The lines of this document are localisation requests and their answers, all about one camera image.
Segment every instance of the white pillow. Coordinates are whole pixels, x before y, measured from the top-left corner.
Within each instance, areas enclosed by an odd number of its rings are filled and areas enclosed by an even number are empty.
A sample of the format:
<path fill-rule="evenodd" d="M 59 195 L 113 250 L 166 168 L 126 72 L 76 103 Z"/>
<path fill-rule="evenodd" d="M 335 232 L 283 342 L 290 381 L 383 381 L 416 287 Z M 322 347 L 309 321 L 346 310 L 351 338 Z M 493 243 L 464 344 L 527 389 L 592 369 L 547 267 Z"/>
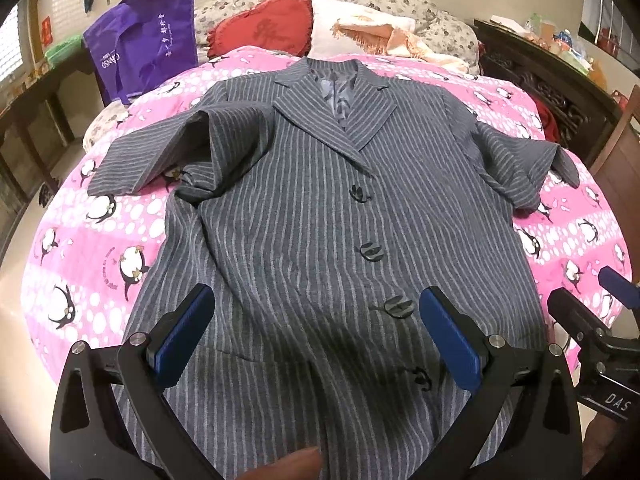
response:
<path fill-rule="evenodd" d="M 314 10 L 314 28 L 311 32 L 311 51 L 313 59 L 326 59 L 338 54 L 364 54 L 364 50 L 347 36 L 334 38 L 332 30 L 336 21 L 347 16 L 370 16 L 377 22 L 389 23 L 394 27 L 415 30 L 415 20 L 404 16 L 393 16 L 363 5 L 337 0 L 311 0 Z"/>

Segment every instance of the table leg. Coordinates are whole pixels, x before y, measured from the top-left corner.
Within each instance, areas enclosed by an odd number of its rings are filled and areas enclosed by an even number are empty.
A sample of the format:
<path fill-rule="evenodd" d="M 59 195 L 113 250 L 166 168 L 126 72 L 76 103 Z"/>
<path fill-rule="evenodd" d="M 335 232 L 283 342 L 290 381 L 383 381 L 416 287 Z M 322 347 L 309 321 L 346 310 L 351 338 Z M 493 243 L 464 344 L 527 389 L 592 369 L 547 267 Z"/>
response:
<path fill-rule="evenodd" d="M 73 131 L 71 131 L 69 122 L 66 120 L 65 111 L 62 108 L 62 104 L 60 104 L 60 100 L 55 94 L 50 96 L 45 102 L 47 108 L 49 109 L 49 113 L 51 114 L 51 118 L 53 119 L 56 128 L 60 132 L 62 143 L 65 145 L 65 147 L 67 147 L 75 140 L 75 137 Z"/>
<path fill-rule="evenodd" d="M 29 197 L 27 197 L 27 194 L 24 192 L 24 190 L 20 186 L 20 183 L 14 177 L 14 174 L 12 173 L 11 168 L 9 168 L 9 165 L 6 163 L 6 160 L 4 160 L 4 156 L 2 156 L 1 153 L 0 153 L 0 173 L 2 173 L 2 176 L 8 180 L 10 187 L 14 189 L 14 193 L 18 196 L 18 198 L 20 198 L 20 200 L 22 200 L 24 203 L 27 203 L 29 201 Z"/>
<path fill-rule="evenodd" d="M 15 129 L 18 132 L 18 136 L 20 137 L 20 140 L 24 144 L 24 147 L 26 148 L 29 155 L 31 155 L 31 159 L 35 162 L 36 166 L 40 170 L 40 174 L 45 184 L 47 184 L 47 187 L 49 187 L 49 189 L 53 194 L 56 194 L 60 189 L 58 187 L 58 183 L 55 180 L 53 180 L 53 177 L 51 176 L 51 174 L 49 173 L 49 170 L 47 169 L 47 165 L 44 163 L 44 161 L 40 157 L 40 154 L 38 153 L 38 150 L 36 149 L 36 146 L 33 143 L 33 140 L 31 139 L 29 130 L 20 121 L 15 121 L 14 124 L 15 124 Z"/>

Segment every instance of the wooden table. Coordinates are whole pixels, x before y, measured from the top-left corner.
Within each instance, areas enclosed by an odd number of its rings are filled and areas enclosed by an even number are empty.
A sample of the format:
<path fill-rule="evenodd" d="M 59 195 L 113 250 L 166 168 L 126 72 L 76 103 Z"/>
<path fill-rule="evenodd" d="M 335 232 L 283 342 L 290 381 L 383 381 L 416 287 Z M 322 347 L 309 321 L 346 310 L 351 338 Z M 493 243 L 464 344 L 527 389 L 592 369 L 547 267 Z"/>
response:
<path fill-rule="evenodd" d="M 49 72 L 27 88 L 23 94 L 15 98 L 2 114 L 0 114 L 2 141 L 4 141 L 4 132 L 7 131 L 9 127 L 14 126 L 25 149 L 38 168 L 42 179 L 54 194 L 58 192 L 58 184 L 49 173 L 47 165 L 38 153 L 33 139 L 31 139 L 29 125 L 37 117 L 40 104 L 46 103 L 49 106 L 53 121 L 62 135 L 63 142 L 68 144 L 74 140 L 73 131 L 66 120 L 65 112 L 56 95 L 56 92 L 60 88 L 60 83 L 73 72 L 83 72 L 87 75 L 95 72 L 94 62 L 87 49 L 82 48 L 76 54 L 73 54 L 56 67 L 50 69 Z M 15 179 L 11 169 L 1 155 L 0 173 L 2 173 L 2 176 L 5 177 L 9 185 L 14 189 L 16 195 L 24 202 L 28 202 L 27 194 Z"/>
<path fill-rule="evenodd" d="M 485 47 L 484 74 L 540 99 L 556 118 L 560 143 L 590 167 L 622 116 L 613 98 L 558 56 L 506 28 L 475 20 L 474 30 Z"/>

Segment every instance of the purple tote bag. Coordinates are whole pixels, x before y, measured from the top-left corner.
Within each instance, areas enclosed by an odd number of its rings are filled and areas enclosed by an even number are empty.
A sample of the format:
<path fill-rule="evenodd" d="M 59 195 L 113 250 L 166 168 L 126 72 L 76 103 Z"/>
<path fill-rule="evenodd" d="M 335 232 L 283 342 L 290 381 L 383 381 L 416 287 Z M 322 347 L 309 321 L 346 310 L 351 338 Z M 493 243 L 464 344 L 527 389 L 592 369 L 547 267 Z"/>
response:
<path fill-rule="evenodd" d="M 122 0 L 84 33 L 110 101 L 197 66 L 193 0 Z"/>

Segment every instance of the gray pinstripe jacket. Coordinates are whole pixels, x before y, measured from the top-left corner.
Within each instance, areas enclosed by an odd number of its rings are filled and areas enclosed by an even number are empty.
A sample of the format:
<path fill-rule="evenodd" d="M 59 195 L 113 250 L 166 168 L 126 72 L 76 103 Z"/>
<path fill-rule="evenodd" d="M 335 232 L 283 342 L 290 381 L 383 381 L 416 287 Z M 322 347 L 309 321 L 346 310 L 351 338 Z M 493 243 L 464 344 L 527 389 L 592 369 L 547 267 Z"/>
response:
<path fill-rule="evenodd" d="M 355 74 L 344 128 L 320 90 L 331 72 Z M 573 186 L 577 170 L 556 144 L 478 123 L 443 89 L 357 61 L 229 79 L 116 140 L 89 194 L 135 193 L 175 163 L 184 181 L 127 333 L 195 283 L 212 287 L 214 320 L 165 395 L 225 478 L 311 445 L 324 478 L 408 478 L 467 398 L 414 311 L 427 286 L 486 333 L 545 341 L 511 217 L 536 209 L 552 166 Z"/>

